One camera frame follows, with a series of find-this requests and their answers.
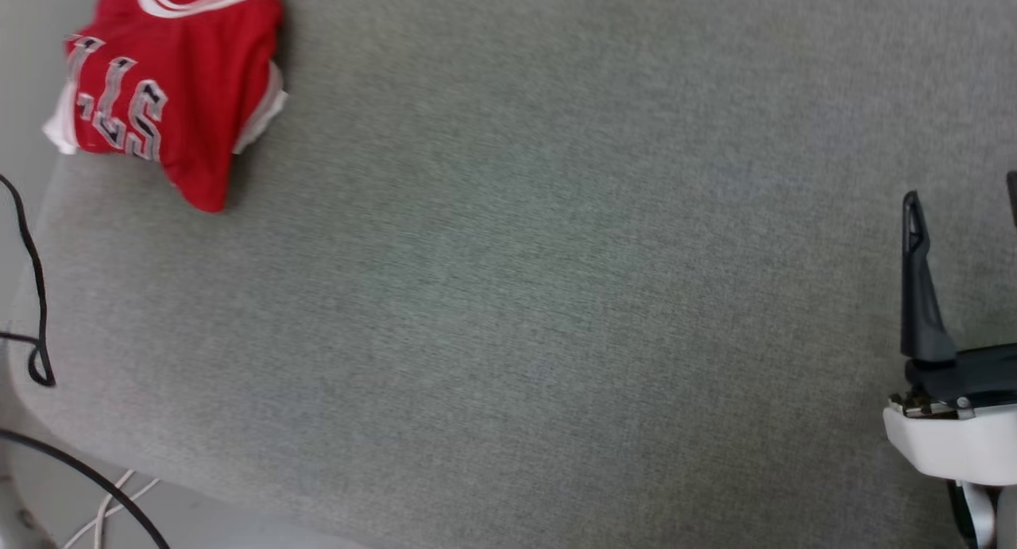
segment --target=sports jersey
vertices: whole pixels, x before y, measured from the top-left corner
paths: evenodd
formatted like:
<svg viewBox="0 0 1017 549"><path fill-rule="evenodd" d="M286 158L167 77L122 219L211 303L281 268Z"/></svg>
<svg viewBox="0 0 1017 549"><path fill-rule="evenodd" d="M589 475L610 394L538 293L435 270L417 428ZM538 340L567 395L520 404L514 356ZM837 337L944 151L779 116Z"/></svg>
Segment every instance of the sports jersey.
<svg viewBox="0 0 1017 549"><path fill-rule="evenodd" d="M63 154L160 162L194 207L220 211L232 155L283 109L281 0L100 0L66 42L44 132Z"/></svg>

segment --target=thick black cable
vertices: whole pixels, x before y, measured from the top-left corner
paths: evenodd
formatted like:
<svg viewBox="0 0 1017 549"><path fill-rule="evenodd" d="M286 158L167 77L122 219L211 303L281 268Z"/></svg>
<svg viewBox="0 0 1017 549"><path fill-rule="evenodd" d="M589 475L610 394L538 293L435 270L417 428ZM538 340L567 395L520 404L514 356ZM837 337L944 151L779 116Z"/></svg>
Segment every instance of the thick black cable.
<svg viewBox="0 0 1017 549"><path fill-rule="evenodd" d="M24 215L24 201L21 201L21 194L17 193L17 188L10 183L6 177L0 173L0 184L4 184L10 191L10 197L14 200L14 209L17 211L17 230L21 234L21 242L25 251L28 251L28 258L32 260L32 270L36 277L36 293L39 295L39 336L25 337L14 332L0 331L0 339L14 340L17 343L32 344L32 354L28 355L28 376L42 386L56 386L57 379L53 375L53 365L50 363L50 351L46 346L46 320L49 309L46 303L46 282L43 280L43 262L39 258L39 249L36 249L36 242L32 241L32 234L28 231L28 217ZM43 365L43 372L39 372L39 358Z"/></svg>
<svg viewBox="0 0 1017 549"><path fill-rule="evenodd" d="M102 474L89 468L79 459L76 459L73 455L70 455L69 453L63 450L55 448L51 446L51 444L41 442L39 440L29 438L28 436L18 434L17 432L11 432L10 430L0 429L0 439L11 441L14 442L15 444L21 444L22 446L29 447L36 451L45 453L46 455L49 455L50 458L58 462L62 462L63 464L70 466L82 476L88 478L92 481L95 481L99 485L99 487L105 489L107 492L109 492L110 495L113 496L114 499L119 501L120 504L124 506L124 509L127 509L127 511L129 511L131 515L134 515L134 518L137 520L137 523L140 524L142 528L144 528L144 531L146 531L148 535L152 537L153 541L156 542L156 547L159 547L159 549L170 549L170 546L166 543L166 540L163 539L163 535L159 533L159 530L156 529L155 524L153 524L152 521L148 520L148 516L141 511L141 509L137 506L137 504L131 501L130 497L128 497L126 493L124 493L120 488L114 485L112 481L107 480L105 477L103 477Z"/></svg>

